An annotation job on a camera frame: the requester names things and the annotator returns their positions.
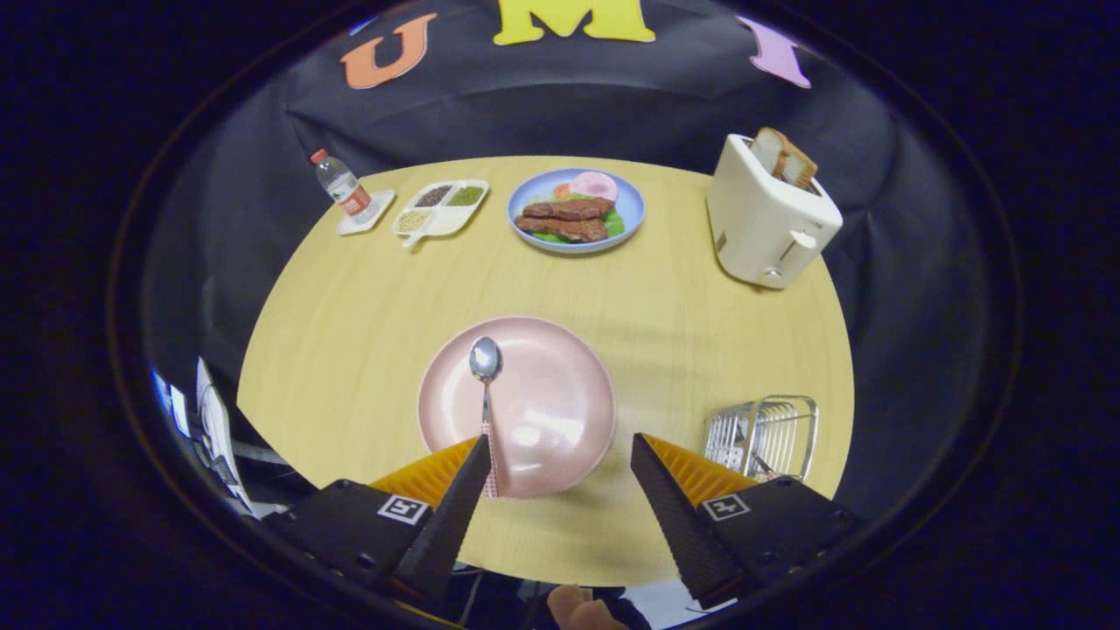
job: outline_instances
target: water bottle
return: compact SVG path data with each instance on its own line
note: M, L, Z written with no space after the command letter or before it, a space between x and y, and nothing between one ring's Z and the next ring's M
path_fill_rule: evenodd
M343 160L328 156L326 149L319 149L311 155L311 164L315 165L319 185L354 222L365 223L377 215L377 209L370 203L370 193L358 184L357 177Z

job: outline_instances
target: cable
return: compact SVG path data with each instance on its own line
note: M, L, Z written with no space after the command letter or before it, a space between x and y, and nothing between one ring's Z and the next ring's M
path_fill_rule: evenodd
M533 617L536 615L536 609L541 604L541 583L535 582L533 584L533 603L529 606L529 612L525 613L525 620L521 622L520 630L529 630L530 624L533 622Z
M483 572L478 572L478 577L475 577L475 583L470 586L470 594L467 595L467 603L463 606L463 614L459 617L458 626L466 627L467 617L470 617L470 606L475 603L475 593L478 592L478 585L483 581Z

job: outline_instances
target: yellow letter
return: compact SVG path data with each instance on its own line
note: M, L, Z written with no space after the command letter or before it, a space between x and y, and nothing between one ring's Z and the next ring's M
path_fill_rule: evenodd
M498 0L502 33L494 36L501 46L523 44L544 37L544 29L533 26L536 16L560 37L568 37L588 11L591 24L584 33L599 39L653 41L654 33L642 19L642 0Z
M385 67L377 67L373 61L373 52L383 37L371 39L346 53L339 59L346 66L346 83L355 90L365 90L412 70L428 52L428 22L433 19L436 13L428 13L396 27L393 34L401 36L401 56Z

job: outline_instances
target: toaster lever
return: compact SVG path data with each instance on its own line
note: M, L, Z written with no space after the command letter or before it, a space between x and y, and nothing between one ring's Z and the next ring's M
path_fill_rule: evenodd
M793 237L793 241L805 249L814 249L816 247L816 239L810 237L804 230L790 230L790 235Z

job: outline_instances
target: toaster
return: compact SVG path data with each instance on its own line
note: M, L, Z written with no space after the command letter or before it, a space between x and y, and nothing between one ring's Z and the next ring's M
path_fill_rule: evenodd
M725 271L755 285L790 285L843 224L815 178L804 191L766 172L752 139L729 135L708 188L716 258Z

